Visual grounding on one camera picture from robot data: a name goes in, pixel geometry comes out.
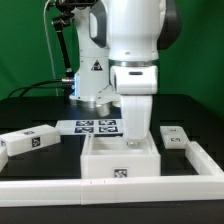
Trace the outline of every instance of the sticker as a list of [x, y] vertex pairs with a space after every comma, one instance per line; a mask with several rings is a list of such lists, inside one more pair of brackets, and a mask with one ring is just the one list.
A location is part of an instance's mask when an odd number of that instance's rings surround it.
[[76, 128], [75, 133], [93, 133], [93, 127]]
[[170, 129], [168, 129], [170, 132], [178, 132], [178, 130], [177, 129], [175, 129], [175, 128], [170, 128]]
[[127, 169], [114, 169], [114, 178], [127, 178], [128, 170]]
[[24, 132], [24, 134], [25, 135], [32, 135], [32, 134], [34, 134], [35, 132], [33, 132], [33, 131], [27, 131], [27, 132]]
[[86, 121], [76, 121], [76, 126], [93, 126], [94, 121], [86, 120]]
[[5, 146], [6, 146], [6, 143], [3, 142], [3, 141], [1, 141], [1, 146], [2, 146], [2, 147], [5, 147]]
[[98, 60], [96, 60], [96, 62], [95, 62], [95, 64], [93, 65], [93, 67], [92, 67], [91, 70], [92, 70], [92, 71], [103, 71], [103, 69], [102, 69], [102, 67], [101, 67], [101, 65], [100, 65], [100, 63], [99, 63]]
[[99, 127], [100, 133], [117, 133], [118, 129], [117, 127]]
[[115, 120], [100, 120], [99, 125], [117, 125]]
[[40, 146], [40, 137], [33, 138], [32, 139], [32, 147], [35, 148], [35, 147], [38, 147], [38, 146]]
[[171, 142], [181, 142], [180, 138], [171, 138]]

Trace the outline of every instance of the white box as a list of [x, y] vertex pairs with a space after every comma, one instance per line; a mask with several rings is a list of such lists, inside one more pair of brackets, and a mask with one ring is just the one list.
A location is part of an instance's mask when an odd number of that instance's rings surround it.
[[82, 179], [160, 176], [160, 155], [152, 139], [130, 149], [123, 137], [86, 135], [81, 155]]
[[0, 135], [0, 144], [7, 148], [8, 156], [43, 148], [60, 141], [60, 131], [49, 125]]

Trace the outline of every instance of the white block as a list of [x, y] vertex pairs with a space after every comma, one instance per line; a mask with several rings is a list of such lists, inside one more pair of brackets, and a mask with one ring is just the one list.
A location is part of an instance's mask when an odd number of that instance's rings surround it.
[[0, 181], [0, 207], [79, 205], [80, 180]]
[[199, 175], [224, 175], [222, 169], [197, 142], [187, 143], [185, 156]]
[[60, 141], [60, 131], [49, 125], [41, 125], [0, 135], [0, 143], [2, 146], [6, 146], [8, 156], [36, 150]]
[[160, 175], [160, 155], [150, 133], [139, 148], [122, 137], [87, 135], [81, 155], [82, 179], [129, 178]]
[[185, 149], [189, 139], [179, 126], [161, 126], [160, 132], [166, 149]]
[[7, 149], [6, 147], [0, 146], [0, 172], [8, 162]]

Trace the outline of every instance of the green wall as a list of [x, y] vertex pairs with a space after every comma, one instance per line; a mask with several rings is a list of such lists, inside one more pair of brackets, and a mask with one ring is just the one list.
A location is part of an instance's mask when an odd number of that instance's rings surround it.
[[[176, 0], [183, 30], [177, 42], [160, 53], [161, 94], [190, 95], [224, 119], [224, 1]], [[2, 1], [0, 6], [0, 99], [12, 90], [52, 79], [43, 26], [44, 0]], [[50, 25], [58, 11], [48, 14], [57, 77], [64, 67], [56, 34]], [[69, 54], [78, 67], [76, 31], [65, 31]], [[55, 95], [34, 90], [30, 95]]]

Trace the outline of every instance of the black surface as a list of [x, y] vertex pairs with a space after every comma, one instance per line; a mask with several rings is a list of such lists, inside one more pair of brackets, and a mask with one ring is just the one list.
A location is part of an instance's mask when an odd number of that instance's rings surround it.
[[[114, 109], [107, 118], [119, 118]], [[0, 101], [0, 134], [57, 120], [98, 119], [95, 111], [64, 104], [63, 98], [12, 98]], [[184, 95], [154, 97], [151, 132], [162, 156], [162, 175], [197, 175], [184, 151], [164, 149], [161, 125], [180, 125], [224, 168], [224, 122]], [[84, 137], [11, 157], [1, 180], [79, 178]], [[97, 206], [0, 208], [0, 223], [224, 223], [224, 201], [130, 203]]]

